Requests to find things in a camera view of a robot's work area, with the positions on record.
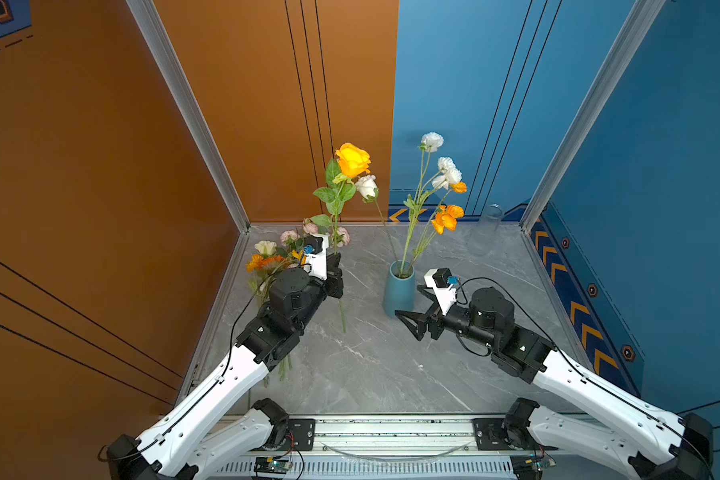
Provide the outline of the teal ceramic vase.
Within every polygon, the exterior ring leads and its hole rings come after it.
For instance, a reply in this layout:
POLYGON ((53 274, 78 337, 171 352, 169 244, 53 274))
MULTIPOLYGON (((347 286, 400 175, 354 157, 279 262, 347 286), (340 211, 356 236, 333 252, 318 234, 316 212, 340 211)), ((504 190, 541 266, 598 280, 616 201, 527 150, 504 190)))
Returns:
POLYGON ((415 292, 414 268, 409 262, 393 262, 388 270, 382 302, 385 314, 394 318, 397 310, 411 311, 414 307, 415 292))

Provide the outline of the white ranunculus flower stem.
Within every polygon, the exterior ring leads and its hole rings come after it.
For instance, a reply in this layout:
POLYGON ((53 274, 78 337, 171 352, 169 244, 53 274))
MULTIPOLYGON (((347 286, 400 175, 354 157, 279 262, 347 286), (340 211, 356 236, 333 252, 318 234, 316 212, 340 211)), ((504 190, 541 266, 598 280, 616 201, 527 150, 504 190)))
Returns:
MULTIPOLYGON (((422 136, 418 149, 421 152, 420 158, 420 169, 419 169, 419 181, 414 189, 414 196, 422 189, 428 189, 431 187, 432 178, 437 175, 445 175, 449 181, 463 181, 462 172, 457 168, 454 160, 450 157, 439 157, 436 162, 433 161, 433 155, 444 145, 444 137, 436 132, 429 132, 422 136)), ((434 210, 438 201, 441 200, 445 195, 444 190, 439 190, 433 194, 425 203, 425 211, 419 217, 421 221, 417 225, 412 240, 411 247, 414 247, 416 242, 422 233, 431 230, 431 227, 426 224, 425 218, 430 212, 434 210)))

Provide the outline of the pink carnation flower stem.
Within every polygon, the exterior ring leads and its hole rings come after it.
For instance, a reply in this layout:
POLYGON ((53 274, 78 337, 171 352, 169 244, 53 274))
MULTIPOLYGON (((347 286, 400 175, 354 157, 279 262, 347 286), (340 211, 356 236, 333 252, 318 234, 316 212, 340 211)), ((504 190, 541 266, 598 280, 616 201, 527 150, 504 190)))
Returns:
POLYGON ((316 234, 327 235, 331 249, 343 248, 351 241, 349 231, 343 226, 326 227, 305 219, 301 227, 286 230, 280 235, 280 245, 287 252, 299 252, 304 247, 306 238, 316 234))

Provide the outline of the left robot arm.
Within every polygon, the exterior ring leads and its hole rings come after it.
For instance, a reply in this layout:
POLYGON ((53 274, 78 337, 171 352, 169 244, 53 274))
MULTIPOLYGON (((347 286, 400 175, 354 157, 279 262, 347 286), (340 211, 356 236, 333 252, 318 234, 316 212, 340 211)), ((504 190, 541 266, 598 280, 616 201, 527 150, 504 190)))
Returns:
POLYGON ((100 453, 111 478, 208 479, 251 450, 279 447, 289 416, 270 399, 223 428, 217 424, 298 345, 321 304, 342 296, 340 260, 340 253, 310 255, 306 267, 277 274, 268 302, 219 366, 153 426, 120 436, 100 453))

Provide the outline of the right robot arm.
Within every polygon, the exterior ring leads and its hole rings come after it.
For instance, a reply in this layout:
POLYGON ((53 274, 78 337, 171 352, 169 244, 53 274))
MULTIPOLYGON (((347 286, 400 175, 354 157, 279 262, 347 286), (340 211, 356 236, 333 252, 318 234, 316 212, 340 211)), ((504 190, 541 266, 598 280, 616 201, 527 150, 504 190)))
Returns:
POLYGON ((503 421, 508 443, 562 449, 629 479, 712 478, 713 428, 699 415, 653 406, 586 369, 551 340, 518 325, 514 304, 493 287, 475 291, 467 306, 457 305, 454 287, 419 290, 432 302, 427 311, 395 313, 417 340, 449 331, 461 343, 480 343, 502 371, 592 419, 568 419, 520 398, 503 421))

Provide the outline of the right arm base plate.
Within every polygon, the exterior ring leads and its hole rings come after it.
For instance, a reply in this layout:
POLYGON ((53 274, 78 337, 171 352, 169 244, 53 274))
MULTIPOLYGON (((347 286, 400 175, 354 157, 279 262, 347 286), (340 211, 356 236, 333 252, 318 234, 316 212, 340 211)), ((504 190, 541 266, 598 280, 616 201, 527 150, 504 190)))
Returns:
POLYGON ((530 434, 530 423, 526 420, 509 420, 480 417, 472 420, 474 437, 480 451, 531 451, 539 452, 557 447, 538 443, 530 434))

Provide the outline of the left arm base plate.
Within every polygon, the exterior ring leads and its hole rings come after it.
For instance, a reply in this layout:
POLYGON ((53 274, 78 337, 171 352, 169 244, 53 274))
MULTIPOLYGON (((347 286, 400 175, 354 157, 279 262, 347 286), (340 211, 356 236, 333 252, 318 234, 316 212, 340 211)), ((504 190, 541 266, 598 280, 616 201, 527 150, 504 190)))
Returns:
POLYGON ((295 447, 301 452, 313 450, 316 437, 314 418, 290 418, 286 427, 277 427, 264 445, 253 452, 285 452, 295 447))

